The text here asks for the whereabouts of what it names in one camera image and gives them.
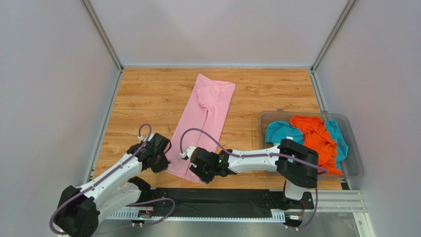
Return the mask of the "pink t shirt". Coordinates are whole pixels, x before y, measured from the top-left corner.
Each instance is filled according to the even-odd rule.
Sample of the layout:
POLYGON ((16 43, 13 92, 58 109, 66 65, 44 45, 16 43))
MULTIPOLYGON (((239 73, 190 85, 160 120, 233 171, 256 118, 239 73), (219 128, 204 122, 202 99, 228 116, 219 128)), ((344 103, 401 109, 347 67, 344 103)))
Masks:
POLYGON ((181 136, 189 128, 198 128, 215 140, 219 140, 235 89, 236 84, 232 82, 211 80, 198 74, 190 98, 170 140, 172 147, 166 154, 170 161, 167 173, 187 181, 201 183, 199 177, 189 170, 191 163, 183 160, 180 154, 189 146, 215 152, 217 144, 198 131, 189 131, 184 138, 181 136))

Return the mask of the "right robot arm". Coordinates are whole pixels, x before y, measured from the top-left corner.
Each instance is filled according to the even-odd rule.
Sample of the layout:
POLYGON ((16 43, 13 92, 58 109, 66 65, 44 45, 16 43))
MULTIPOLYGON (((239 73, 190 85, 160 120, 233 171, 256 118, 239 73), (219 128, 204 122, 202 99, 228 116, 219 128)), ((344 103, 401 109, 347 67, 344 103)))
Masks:
POLYGON ((282 202, 284 209, 292 204, 304 205, 307 189, 315 189, 318 175, 327 170, 319 166, 319 154, 293 140, 283 139, 271 148, 239 151, 221 150, 218 154, 190 146, 181 153, 191 162, 190 171, 208 184, 216 176, 226 177, 248 171, 277 172, 286 181, 282 202))

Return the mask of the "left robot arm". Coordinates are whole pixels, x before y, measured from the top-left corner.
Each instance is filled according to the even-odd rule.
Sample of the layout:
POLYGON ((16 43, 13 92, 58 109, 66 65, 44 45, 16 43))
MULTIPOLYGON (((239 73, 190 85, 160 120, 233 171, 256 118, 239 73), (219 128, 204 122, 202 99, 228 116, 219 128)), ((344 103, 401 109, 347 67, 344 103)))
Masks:
POLYGON ((156 133, 131 146, 122 158, 97 178, 61 194, 49 226, 58 235, 90 237, 107 217, 133 203, 150 203, 151 186, 138 177, 144 170, 164 171, 170 162, 170 139, 156 133))

